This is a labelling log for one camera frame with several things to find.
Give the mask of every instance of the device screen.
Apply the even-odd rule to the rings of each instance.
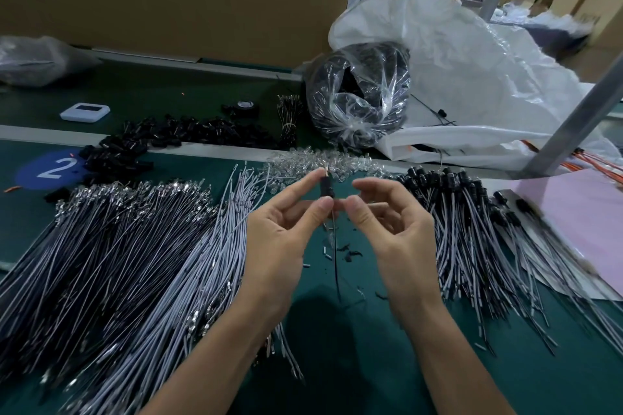
[[[98,110],[102,110],[101,107],[94,107],[93,105],[78,105],[76,110],[90,110],[93,112],[97,112]]]

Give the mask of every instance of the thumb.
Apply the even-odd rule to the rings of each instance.
[[[299,240],[304,243],[312,237],[313,231],[320,226],[333,208],[333,199],[329,196],[321,197],[314,201],[305,211],[299,222],[290,230]]]
[[[347,197],[344,200],[344,208],[348,218],[366,235],[372,247],[380,244],[381,239],[389,234],[389,231],[376,219],[370,207],[358,195]]]

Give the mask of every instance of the person's right hand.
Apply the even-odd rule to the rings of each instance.
[[[353,186],[361,196],[340,208],[372,245],[394,315],[404,323],[420,305],[441,304],[431,214],[397,181],[370,177]]]

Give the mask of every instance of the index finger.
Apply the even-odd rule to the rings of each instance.
[[[353,187],[361,191],[361,198],[366,202],[387,202],[401,215],[406,227],[416,222],[422,213],[426,213],[424,207],[398,181],[366,177],[355,179]]]
[[[326,176],[326,170],[324,168],[318,168],[310,172],[300,181],[287,186],[283,191],[266,202],[266,205],[275,207],[279,211],[287,210],[298,202],[303,195],[312,190],[324,176]]]

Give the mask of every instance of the hand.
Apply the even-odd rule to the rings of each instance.
[[[419,306],[442,303],[431,214],[399,182],[365,178],[353,186],[361,196],[339,207],[372,245],[394,315],[404,323]]]
[[[331,197],[301,201],[326,175],[323,168],[286,187],[247,220],[247,258],[236,300],[260,305],[270,329],[288,312],[303,269],[303,252],[313,231],[333,208]]]

